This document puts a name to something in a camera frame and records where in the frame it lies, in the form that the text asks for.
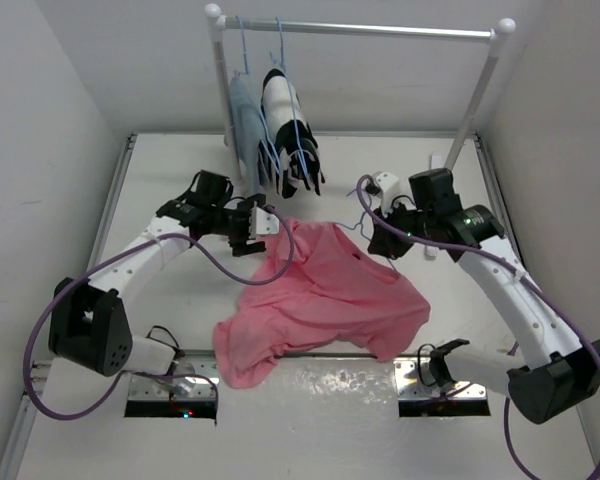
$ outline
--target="pink cloth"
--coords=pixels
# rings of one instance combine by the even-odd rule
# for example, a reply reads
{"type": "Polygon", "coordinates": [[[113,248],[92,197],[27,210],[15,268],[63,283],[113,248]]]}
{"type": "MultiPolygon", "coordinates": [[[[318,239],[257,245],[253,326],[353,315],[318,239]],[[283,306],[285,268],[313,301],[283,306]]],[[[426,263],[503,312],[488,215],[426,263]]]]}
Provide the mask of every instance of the pink cloth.
{"type": "MultiPolygon", "coordinates": [[[[239,311],[213,331],[218,369],[231,387],[258,385],[285,352],[334,340],[390,360],[429,319],[429,303],[411,282],[374,262],[333,223],[289,222],[296,245],[291,268],[269,285],[248,286],[239,311]]],[[[284,232],[266,242],[269,255],[254,280],[271,277],[289,256],[284,232]]]]}

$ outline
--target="white wall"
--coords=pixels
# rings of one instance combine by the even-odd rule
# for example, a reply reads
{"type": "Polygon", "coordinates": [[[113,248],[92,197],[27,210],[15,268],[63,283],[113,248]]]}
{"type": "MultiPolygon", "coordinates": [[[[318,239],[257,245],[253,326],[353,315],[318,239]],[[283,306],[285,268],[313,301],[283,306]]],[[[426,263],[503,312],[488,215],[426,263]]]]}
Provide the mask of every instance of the white wall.
{"type": "MultiPolygon", "coordinates": [[[[218,130],[222,123],[203,7],[210,0],[36,0],[87,90],[118,134],[218,130]]],[[[519,25],[478,116],[483,124],[544,0],[225,0],[227,14],[308,20],[493,28],[519,25]]],[[[454,128],[486,46],[453,42],[290,34],[289,74],[314,129],[454,128]]],[[[241,67],[239,32],[226,35],[241,67]]],[[[255,81],[278,51],[277,33],[248,33],[255,81]]]]}
{"type": "Polygon", "coordinates": [[[33,0],[0,0],[0,458],[26,338],[85,267],[119,148],[33,0]]]}
{"type": "MultiPolygon", "coordinates": [[[[549,2],[488,144],[529,269],[600,338],[600,0],[549,2]]],[[[600,393],[583,417],[598,455],[600,393]]]]}

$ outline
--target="hanging clothes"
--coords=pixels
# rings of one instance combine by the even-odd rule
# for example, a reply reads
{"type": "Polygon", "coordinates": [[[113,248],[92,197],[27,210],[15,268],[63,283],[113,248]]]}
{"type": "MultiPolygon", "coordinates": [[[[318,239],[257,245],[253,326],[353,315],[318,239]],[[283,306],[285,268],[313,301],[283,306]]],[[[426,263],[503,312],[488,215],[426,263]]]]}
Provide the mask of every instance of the hanging clothes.
{"type": "Polygon", "coordinates": [[[265,168],[267,160],[267,136],[258,107],[249,94],[249,89],[238,76],[229,84],[231,114],[236,137],[238,156],[245,166],[248,178],[247,196],[261,192],[260,187],[269,186],[269,175],[265,168]]]}
{"type": "Polygon", "coordinates": [[[302,113],[295,88],[278,68],[272,69],[264,79],[262,112],[280,157],[280,175],[273,172],[271,165],[265,167],[277,192],[283,198],[292,197],[302,182],[307,190],[311,190],[312,184],[320,195],[320,184],[325,180],[320,169],[318,142],[302,113]]]}
{"type": "MultiPolygon", "coordinates": [[[[218,369],[234,388],[253,387],[285,352],[334,340],[390,360],[428,321],[430,306],[404,276],[362,252],[330,222],[290,220],[293,263],[275,282],[247,287],[238,312],[213,332],[218,369]]],[[[289,255],[285,234],[267,237],[268,256],[253,279],[271,277],[289,255]]]]}

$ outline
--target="vertical rack pole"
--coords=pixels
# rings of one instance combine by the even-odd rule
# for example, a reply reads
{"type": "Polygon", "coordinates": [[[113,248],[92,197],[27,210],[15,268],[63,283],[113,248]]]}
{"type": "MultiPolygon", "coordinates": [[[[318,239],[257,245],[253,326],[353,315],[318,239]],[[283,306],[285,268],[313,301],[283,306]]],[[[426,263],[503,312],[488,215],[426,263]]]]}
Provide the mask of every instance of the vertical rack pole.
{"type": "Polygon", "coordinates": [[[471,96],[471,100],[469,101],[469,105],[467,106],[464,117],[462,117],[462,121],[458,127],[458,132],[456,133],[453,144],[451,145],[451,150],[449,150],[449,155],[447,155],[447,159],[444,162],[445,168],[448,168],[449,170],[453,170],[453,167],[458,160],[464,140],[467,138],[467,134],[469,133],[473,119],[475,118],[478,107],[480,106],[480,101],[484,96],[484,92],[487,90],[489,80],[491,80],[491,76],[493,75],[496,65],[498,64],[498,60],[500,59],[502,48],[504,47],[509,35],[511,35],[515,29],[516,22],[510,18],[504,18],[498,22],[498,26],[493,31],[491,40],[489,42],[489,55],[484,63],[482,73],[480,74],[476,88],[473,91],[473,95],[471,96]]]}
{"type": "Polygon", "coordinates": [[[240,164],[238,162],[238,149],[236,142],[236,132],[233,126],[231,114],[231,99],[229,98],[229,79],[227,78],[227,62],[224,58],[224,46],[222,44],[222,32],[224,30],[225,16],[218,5],[208,4],[204,8],[209,26],[209,37],[213,47],[213,62],[216,68],[216,79],[220,89],[220,105],[222,107],[222,121],[224,123],[224,133],[229,147],[230,163],[228,165],[228,175],[234,186],[241,184],[242,176],[240,174],[240,164]]]}

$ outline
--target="robotic arm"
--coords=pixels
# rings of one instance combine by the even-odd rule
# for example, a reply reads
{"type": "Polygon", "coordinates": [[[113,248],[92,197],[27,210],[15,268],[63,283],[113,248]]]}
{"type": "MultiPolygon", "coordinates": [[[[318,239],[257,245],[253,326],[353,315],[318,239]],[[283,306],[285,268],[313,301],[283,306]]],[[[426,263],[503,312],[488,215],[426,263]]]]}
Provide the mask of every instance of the robotic arm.
{"type": "MultiPolygon", "coordinates": [[[[463,208],[447,169],[415,175],[409,183],[415,203],[411,210],[395,203],[401,193],[399,179],[387,172],[376,173],[366,187],[368,193],[381,198],[375,215],[407,235],[447,245],[445,250],[453,261],[494,304],[523,354],[523,358],[489,355],[467,340],[457,339],[432,351],[423,376],[440,387],[456,380],[480,383],[509,396],[536,424],[593,396],[600,386],[600,375],[592,356],[574,331],[524,284],[537,288],[493,214],[482,205],[463,208]],[[474,253],[475,249],[487,255],[474,253]],[[494,258],[515,266],[514,272],[501,268],[494,258]]],[[[374,222],[369,253],[395,259],[412,246],[374,222]]],[[[600,340],[592,345],[600,357],[600,340]]]]}
{"type": "MultiPolygon", "coordinates": [[[[132,335],[125,305],[167,263],[191,247],[188,237],[197,240],[209,234],[227,236],[234,256],[264,251],[264,242],[249,242],[256,236],[277,234],[278,219],[262,209],[264,195],[242,200],[235,209],[226,208],[232,194],[227,177],[199,172],[189,189],[160,207],[147,228],[124,251],[151,240],[154,245],[92,275],[88,283],[59,302],[51,315],[49,349],[104,376],[123,368],[167,373],[176,350],[132,335]]],[[[71,282],[70,278],[60,282],[56,296],[71,282]]]]}

